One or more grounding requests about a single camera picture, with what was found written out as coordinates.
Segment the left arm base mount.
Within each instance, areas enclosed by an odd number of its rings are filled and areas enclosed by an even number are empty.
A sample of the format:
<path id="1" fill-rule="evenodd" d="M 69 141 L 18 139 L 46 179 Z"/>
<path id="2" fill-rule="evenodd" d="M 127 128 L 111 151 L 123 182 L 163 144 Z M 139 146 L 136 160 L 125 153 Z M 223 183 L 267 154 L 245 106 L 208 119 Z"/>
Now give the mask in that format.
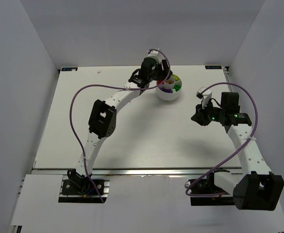
<path id="1" fill-rule="evenodd" d="M 109 193 L 109 180 L 79 175 L 75 169 L 67 171 L 62 180 L 58 203 L 104 203 Z"/>

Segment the purple lego brick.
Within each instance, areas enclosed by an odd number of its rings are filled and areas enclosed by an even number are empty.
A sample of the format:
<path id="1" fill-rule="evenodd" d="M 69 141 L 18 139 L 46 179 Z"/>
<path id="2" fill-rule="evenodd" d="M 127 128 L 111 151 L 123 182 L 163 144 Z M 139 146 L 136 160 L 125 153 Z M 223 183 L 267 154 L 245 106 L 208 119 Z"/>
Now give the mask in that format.
<path id="1" fill-rule="evenodd" d="M 172 93 L 173 92 L 172 89 L 166 89 L 166 88 L 161 89 L 161 91 L 163 91 L 165 93 Z"/>

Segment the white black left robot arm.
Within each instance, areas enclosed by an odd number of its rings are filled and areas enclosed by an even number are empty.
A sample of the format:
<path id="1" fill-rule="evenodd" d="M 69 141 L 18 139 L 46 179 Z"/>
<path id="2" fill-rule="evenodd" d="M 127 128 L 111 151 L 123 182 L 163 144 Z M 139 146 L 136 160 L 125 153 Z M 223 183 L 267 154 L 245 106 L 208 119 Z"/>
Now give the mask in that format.
<path id="1" fill-rule="evenodd" d="M 132 73 L 123 87 L 91 84 L 77 91 L 71 101 L 69 121 L 73 134 L 81 146 L 82 154 L 75 168 L 68 170 L 67 175 L 79 193 L 84 194 L 88 192 L 91 186 L 95 186 L 91 180 L 94 162 L 102 144 L 116 129 L 116 118 L 120 110 L 145 90 L 151 89 L 149 84 L 152 81 L 162 83 L 171 75 L 172 71 L 167 59 L 159 61 L 153 57 L 146 57 L 141 67 Z M 96 100 L 94 102 L 88 121 L 87 142 L 83 144 L 74 129 L 72 111 L 77 95 L 82 90 L 90 87 L 110 88 L 117 90 L 117 92 L 105 100 Z"/>

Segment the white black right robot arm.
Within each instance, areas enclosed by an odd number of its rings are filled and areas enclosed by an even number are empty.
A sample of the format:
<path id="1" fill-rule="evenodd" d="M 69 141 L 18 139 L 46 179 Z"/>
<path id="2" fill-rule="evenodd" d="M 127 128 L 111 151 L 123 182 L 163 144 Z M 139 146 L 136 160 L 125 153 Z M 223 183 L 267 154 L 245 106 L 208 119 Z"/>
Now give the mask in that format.
<path id="1" fill-rule="evenodd" d="M 199 90 L 201 103 L 191 120 L 201 126 L 218 122 L 234 144 L 241 165 L 242 177 L 218 167 L 206 175 L 188 182 L 188 195 L 192 198 L 214 198 L 231 195 L 239 210 L 275 210 L 284 187 L 282 176 L 275 175 L 266 164 L 256 140 L 251 135 L 254 127 L 247 113 L 240 112 L 239 94 L 223 92 L 215 107 L 210 90 Z"/>

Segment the small green lego brick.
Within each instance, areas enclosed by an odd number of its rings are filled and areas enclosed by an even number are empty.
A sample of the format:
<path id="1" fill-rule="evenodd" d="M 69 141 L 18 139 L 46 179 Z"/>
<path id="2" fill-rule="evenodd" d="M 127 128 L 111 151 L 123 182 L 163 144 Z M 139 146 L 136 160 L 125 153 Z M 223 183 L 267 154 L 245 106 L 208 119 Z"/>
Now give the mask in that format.
<path id="1" fill-rule="evenodd" d="M 181 85 L 175 85 L 174 87 L 173 87 L 173 92 L 177 92 L 177 91 L 179 91 L 180 89 L 181 89 Z"/>

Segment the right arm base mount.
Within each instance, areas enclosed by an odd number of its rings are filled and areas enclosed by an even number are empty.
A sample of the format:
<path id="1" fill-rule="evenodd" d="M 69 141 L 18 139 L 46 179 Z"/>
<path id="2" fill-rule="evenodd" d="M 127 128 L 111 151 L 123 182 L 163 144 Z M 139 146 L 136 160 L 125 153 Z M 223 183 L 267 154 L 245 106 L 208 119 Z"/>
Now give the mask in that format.
<path id="1" fill-rule="evenodd" d="M 198 182 L 189 179 L 185 182 L 185 188 L 192 183 L 195 185 L 189 189 L 191 206 L 234 206 L 232 192 L 240 181 L 240 176 L 232 174 L 226 169 L 217 169 Z"/>

